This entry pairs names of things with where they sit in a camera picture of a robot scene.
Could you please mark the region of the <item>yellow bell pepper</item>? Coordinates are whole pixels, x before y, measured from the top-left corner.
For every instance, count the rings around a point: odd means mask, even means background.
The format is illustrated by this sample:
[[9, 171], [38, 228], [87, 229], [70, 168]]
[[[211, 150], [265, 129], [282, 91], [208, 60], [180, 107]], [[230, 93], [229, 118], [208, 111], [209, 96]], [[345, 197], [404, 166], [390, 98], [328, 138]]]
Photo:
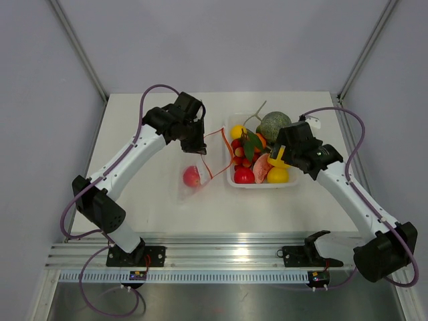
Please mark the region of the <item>yellow bell pepper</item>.
[[288, 168], [290, 168], [291, 166], [288, 165], [288, 164], [286, 164], [282, 160], [282, 156], [284, 155], [284, 152], [285, 152], [285, 147], [281, 146], [281, 148], [280, 148], [280, 150], [278, 152], [277, 157], [276, 158], [272, 158], [272, 156], [269, 156], [267, 158], [268, 159], [267, 162], [269, 164], [271, 164], [271, 166], [273, 166], [273, 167], [278, 167], [278, 168], [281, 168], [281, 169], [288, 169]]

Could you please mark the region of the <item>green netted melon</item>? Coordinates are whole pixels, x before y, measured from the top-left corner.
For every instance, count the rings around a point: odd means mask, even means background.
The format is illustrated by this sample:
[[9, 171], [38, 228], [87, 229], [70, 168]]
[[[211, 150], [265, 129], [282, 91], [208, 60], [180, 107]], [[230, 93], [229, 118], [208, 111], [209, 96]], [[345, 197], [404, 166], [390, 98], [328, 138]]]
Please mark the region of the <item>green netted melon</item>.
[[279, 131], [291, 123], [290, 117], [283, 112], [269, 112], [263, 117], [256, 131], [260, 133], [268, 143], [274, 143], [278, 137]]

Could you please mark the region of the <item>watermelon slice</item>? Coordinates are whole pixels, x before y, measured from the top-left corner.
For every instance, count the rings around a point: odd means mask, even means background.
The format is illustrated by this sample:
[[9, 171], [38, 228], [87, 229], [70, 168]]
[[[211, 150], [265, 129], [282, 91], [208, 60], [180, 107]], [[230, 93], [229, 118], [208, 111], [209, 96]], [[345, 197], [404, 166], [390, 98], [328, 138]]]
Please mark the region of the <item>watermelon slice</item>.
[[270, 154], [262, 154], [253, 165], [253, 175], [255, 177], [255, 183], [261, 184], [264, 182], [269, 171], [272, 169], [273, 165], [268, 162]]

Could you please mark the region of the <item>red lychee bunch with leaves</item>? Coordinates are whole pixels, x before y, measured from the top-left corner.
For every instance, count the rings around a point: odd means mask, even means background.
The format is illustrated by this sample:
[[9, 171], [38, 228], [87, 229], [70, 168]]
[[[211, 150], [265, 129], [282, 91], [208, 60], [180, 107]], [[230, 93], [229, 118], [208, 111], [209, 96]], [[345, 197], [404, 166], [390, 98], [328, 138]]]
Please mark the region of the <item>red lychee bunch with leaves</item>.
[[238, 167], [251, 168], [254, 162], [261, 156], [262, 145], [257, 137], [257, 132], [252, 132], [247, 129], [247, 134], [243, 134], [240, 139], [231, 141], [233, 151], [232, 163], [237, 169]]

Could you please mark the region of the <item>red apple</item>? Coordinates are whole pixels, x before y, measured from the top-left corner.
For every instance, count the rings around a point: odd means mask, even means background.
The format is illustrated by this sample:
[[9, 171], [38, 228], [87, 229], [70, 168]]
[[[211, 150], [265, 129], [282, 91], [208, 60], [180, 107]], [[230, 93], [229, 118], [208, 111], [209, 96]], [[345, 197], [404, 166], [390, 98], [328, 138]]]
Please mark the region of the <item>red apple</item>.
[[183, 173], [183, 183], [191, 188], [197, 188], [201, 184], [201, 178], [196, 166], [189, 166]]

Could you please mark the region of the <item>clear zip top bag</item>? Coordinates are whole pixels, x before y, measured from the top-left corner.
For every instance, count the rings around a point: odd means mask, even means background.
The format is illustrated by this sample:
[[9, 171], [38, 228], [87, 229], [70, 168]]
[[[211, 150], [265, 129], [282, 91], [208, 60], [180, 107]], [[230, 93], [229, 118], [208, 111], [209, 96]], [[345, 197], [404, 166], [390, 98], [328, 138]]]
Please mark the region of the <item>clear zip top bag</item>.
[[[178, 174], [177, 198], [180, 203], [189, 201], [201, 193], [205, 187], [217, 177], [221, 177], [232, 165], [233, 151], [228, 141], [225, 125], [220, 129], [204, 136], [207, 145], [207, 154], [183, 154]], [[198, 168], [201, 184], [191, 188], [183, 183], [183, 173], [189, 166]]]

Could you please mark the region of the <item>red tomato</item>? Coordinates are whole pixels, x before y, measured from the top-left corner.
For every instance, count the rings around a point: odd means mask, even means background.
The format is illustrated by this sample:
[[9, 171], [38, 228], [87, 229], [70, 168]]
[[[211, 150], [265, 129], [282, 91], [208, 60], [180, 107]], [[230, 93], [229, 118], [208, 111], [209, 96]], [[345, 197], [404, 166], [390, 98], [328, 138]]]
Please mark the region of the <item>red tomato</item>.
[[255, 176], [251, 169], [239, 167], [234, 173], [234, 182], [237, 184], [254, 184]]

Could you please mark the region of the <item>yellow lemon front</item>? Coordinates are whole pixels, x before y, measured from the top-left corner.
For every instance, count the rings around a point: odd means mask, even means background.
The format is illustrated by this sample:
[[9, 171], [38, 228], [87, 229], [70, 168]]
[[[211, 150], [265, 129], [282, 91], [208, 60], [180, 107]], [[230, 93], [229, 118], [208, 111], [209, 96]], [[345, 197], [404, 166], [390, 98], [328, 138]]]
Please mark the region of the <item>yellow lemon front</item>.
[[284, 184], [288, 183], [289, 179], [288, 170], [280, 167], [272, 167], [266, 177], [269, 184]]

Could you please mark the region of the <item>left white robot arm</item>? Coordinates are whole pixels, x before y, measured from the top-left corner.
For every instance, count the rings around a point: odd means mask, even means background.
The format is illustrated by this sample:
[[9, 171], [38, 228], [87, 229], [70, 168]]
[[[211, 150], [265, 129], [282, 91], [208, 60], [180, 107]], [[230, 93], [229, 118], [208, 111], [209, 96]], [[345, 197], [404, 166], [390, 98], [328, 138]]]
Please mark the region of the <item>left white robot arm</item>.
[[179, 141], [186, 153], [205, 155], [205, 106], [181, 92], [163, 107], [140, 111], [136, 134], [102, 169], [72, 182], [77, 210], [93, 223], [110, 242], [109, 267], [162, 267], [165, 248], [148, 246], [125, 221], [126, 211], [117, 199], [133, 176], [157, 152]]

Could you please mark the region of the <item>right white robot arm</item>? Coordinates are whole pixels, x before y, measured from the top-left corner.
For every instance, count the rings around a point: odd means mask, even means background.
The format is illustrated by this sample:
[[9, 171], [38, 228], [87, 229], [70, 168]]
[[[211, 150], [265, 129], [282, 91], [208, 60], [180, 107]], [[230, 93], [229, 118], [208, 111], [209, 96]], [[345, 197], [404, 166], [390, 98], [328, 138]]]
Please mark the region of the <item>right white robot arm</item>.
[[353, 249], [352, 260], [362, 276], [377, 282], [397, 270], [412, 265], [416, 284], [419, 267], [414, 251], [417, 230], [410, 223], [399, 223], [392, 215], [351, 179], [342, 155], [330, 144], [324, 144], [313, 134], [305, 121], [281, 128], [272, 151], [286, 164], [324, 187], [344, 209], [365, 241]]

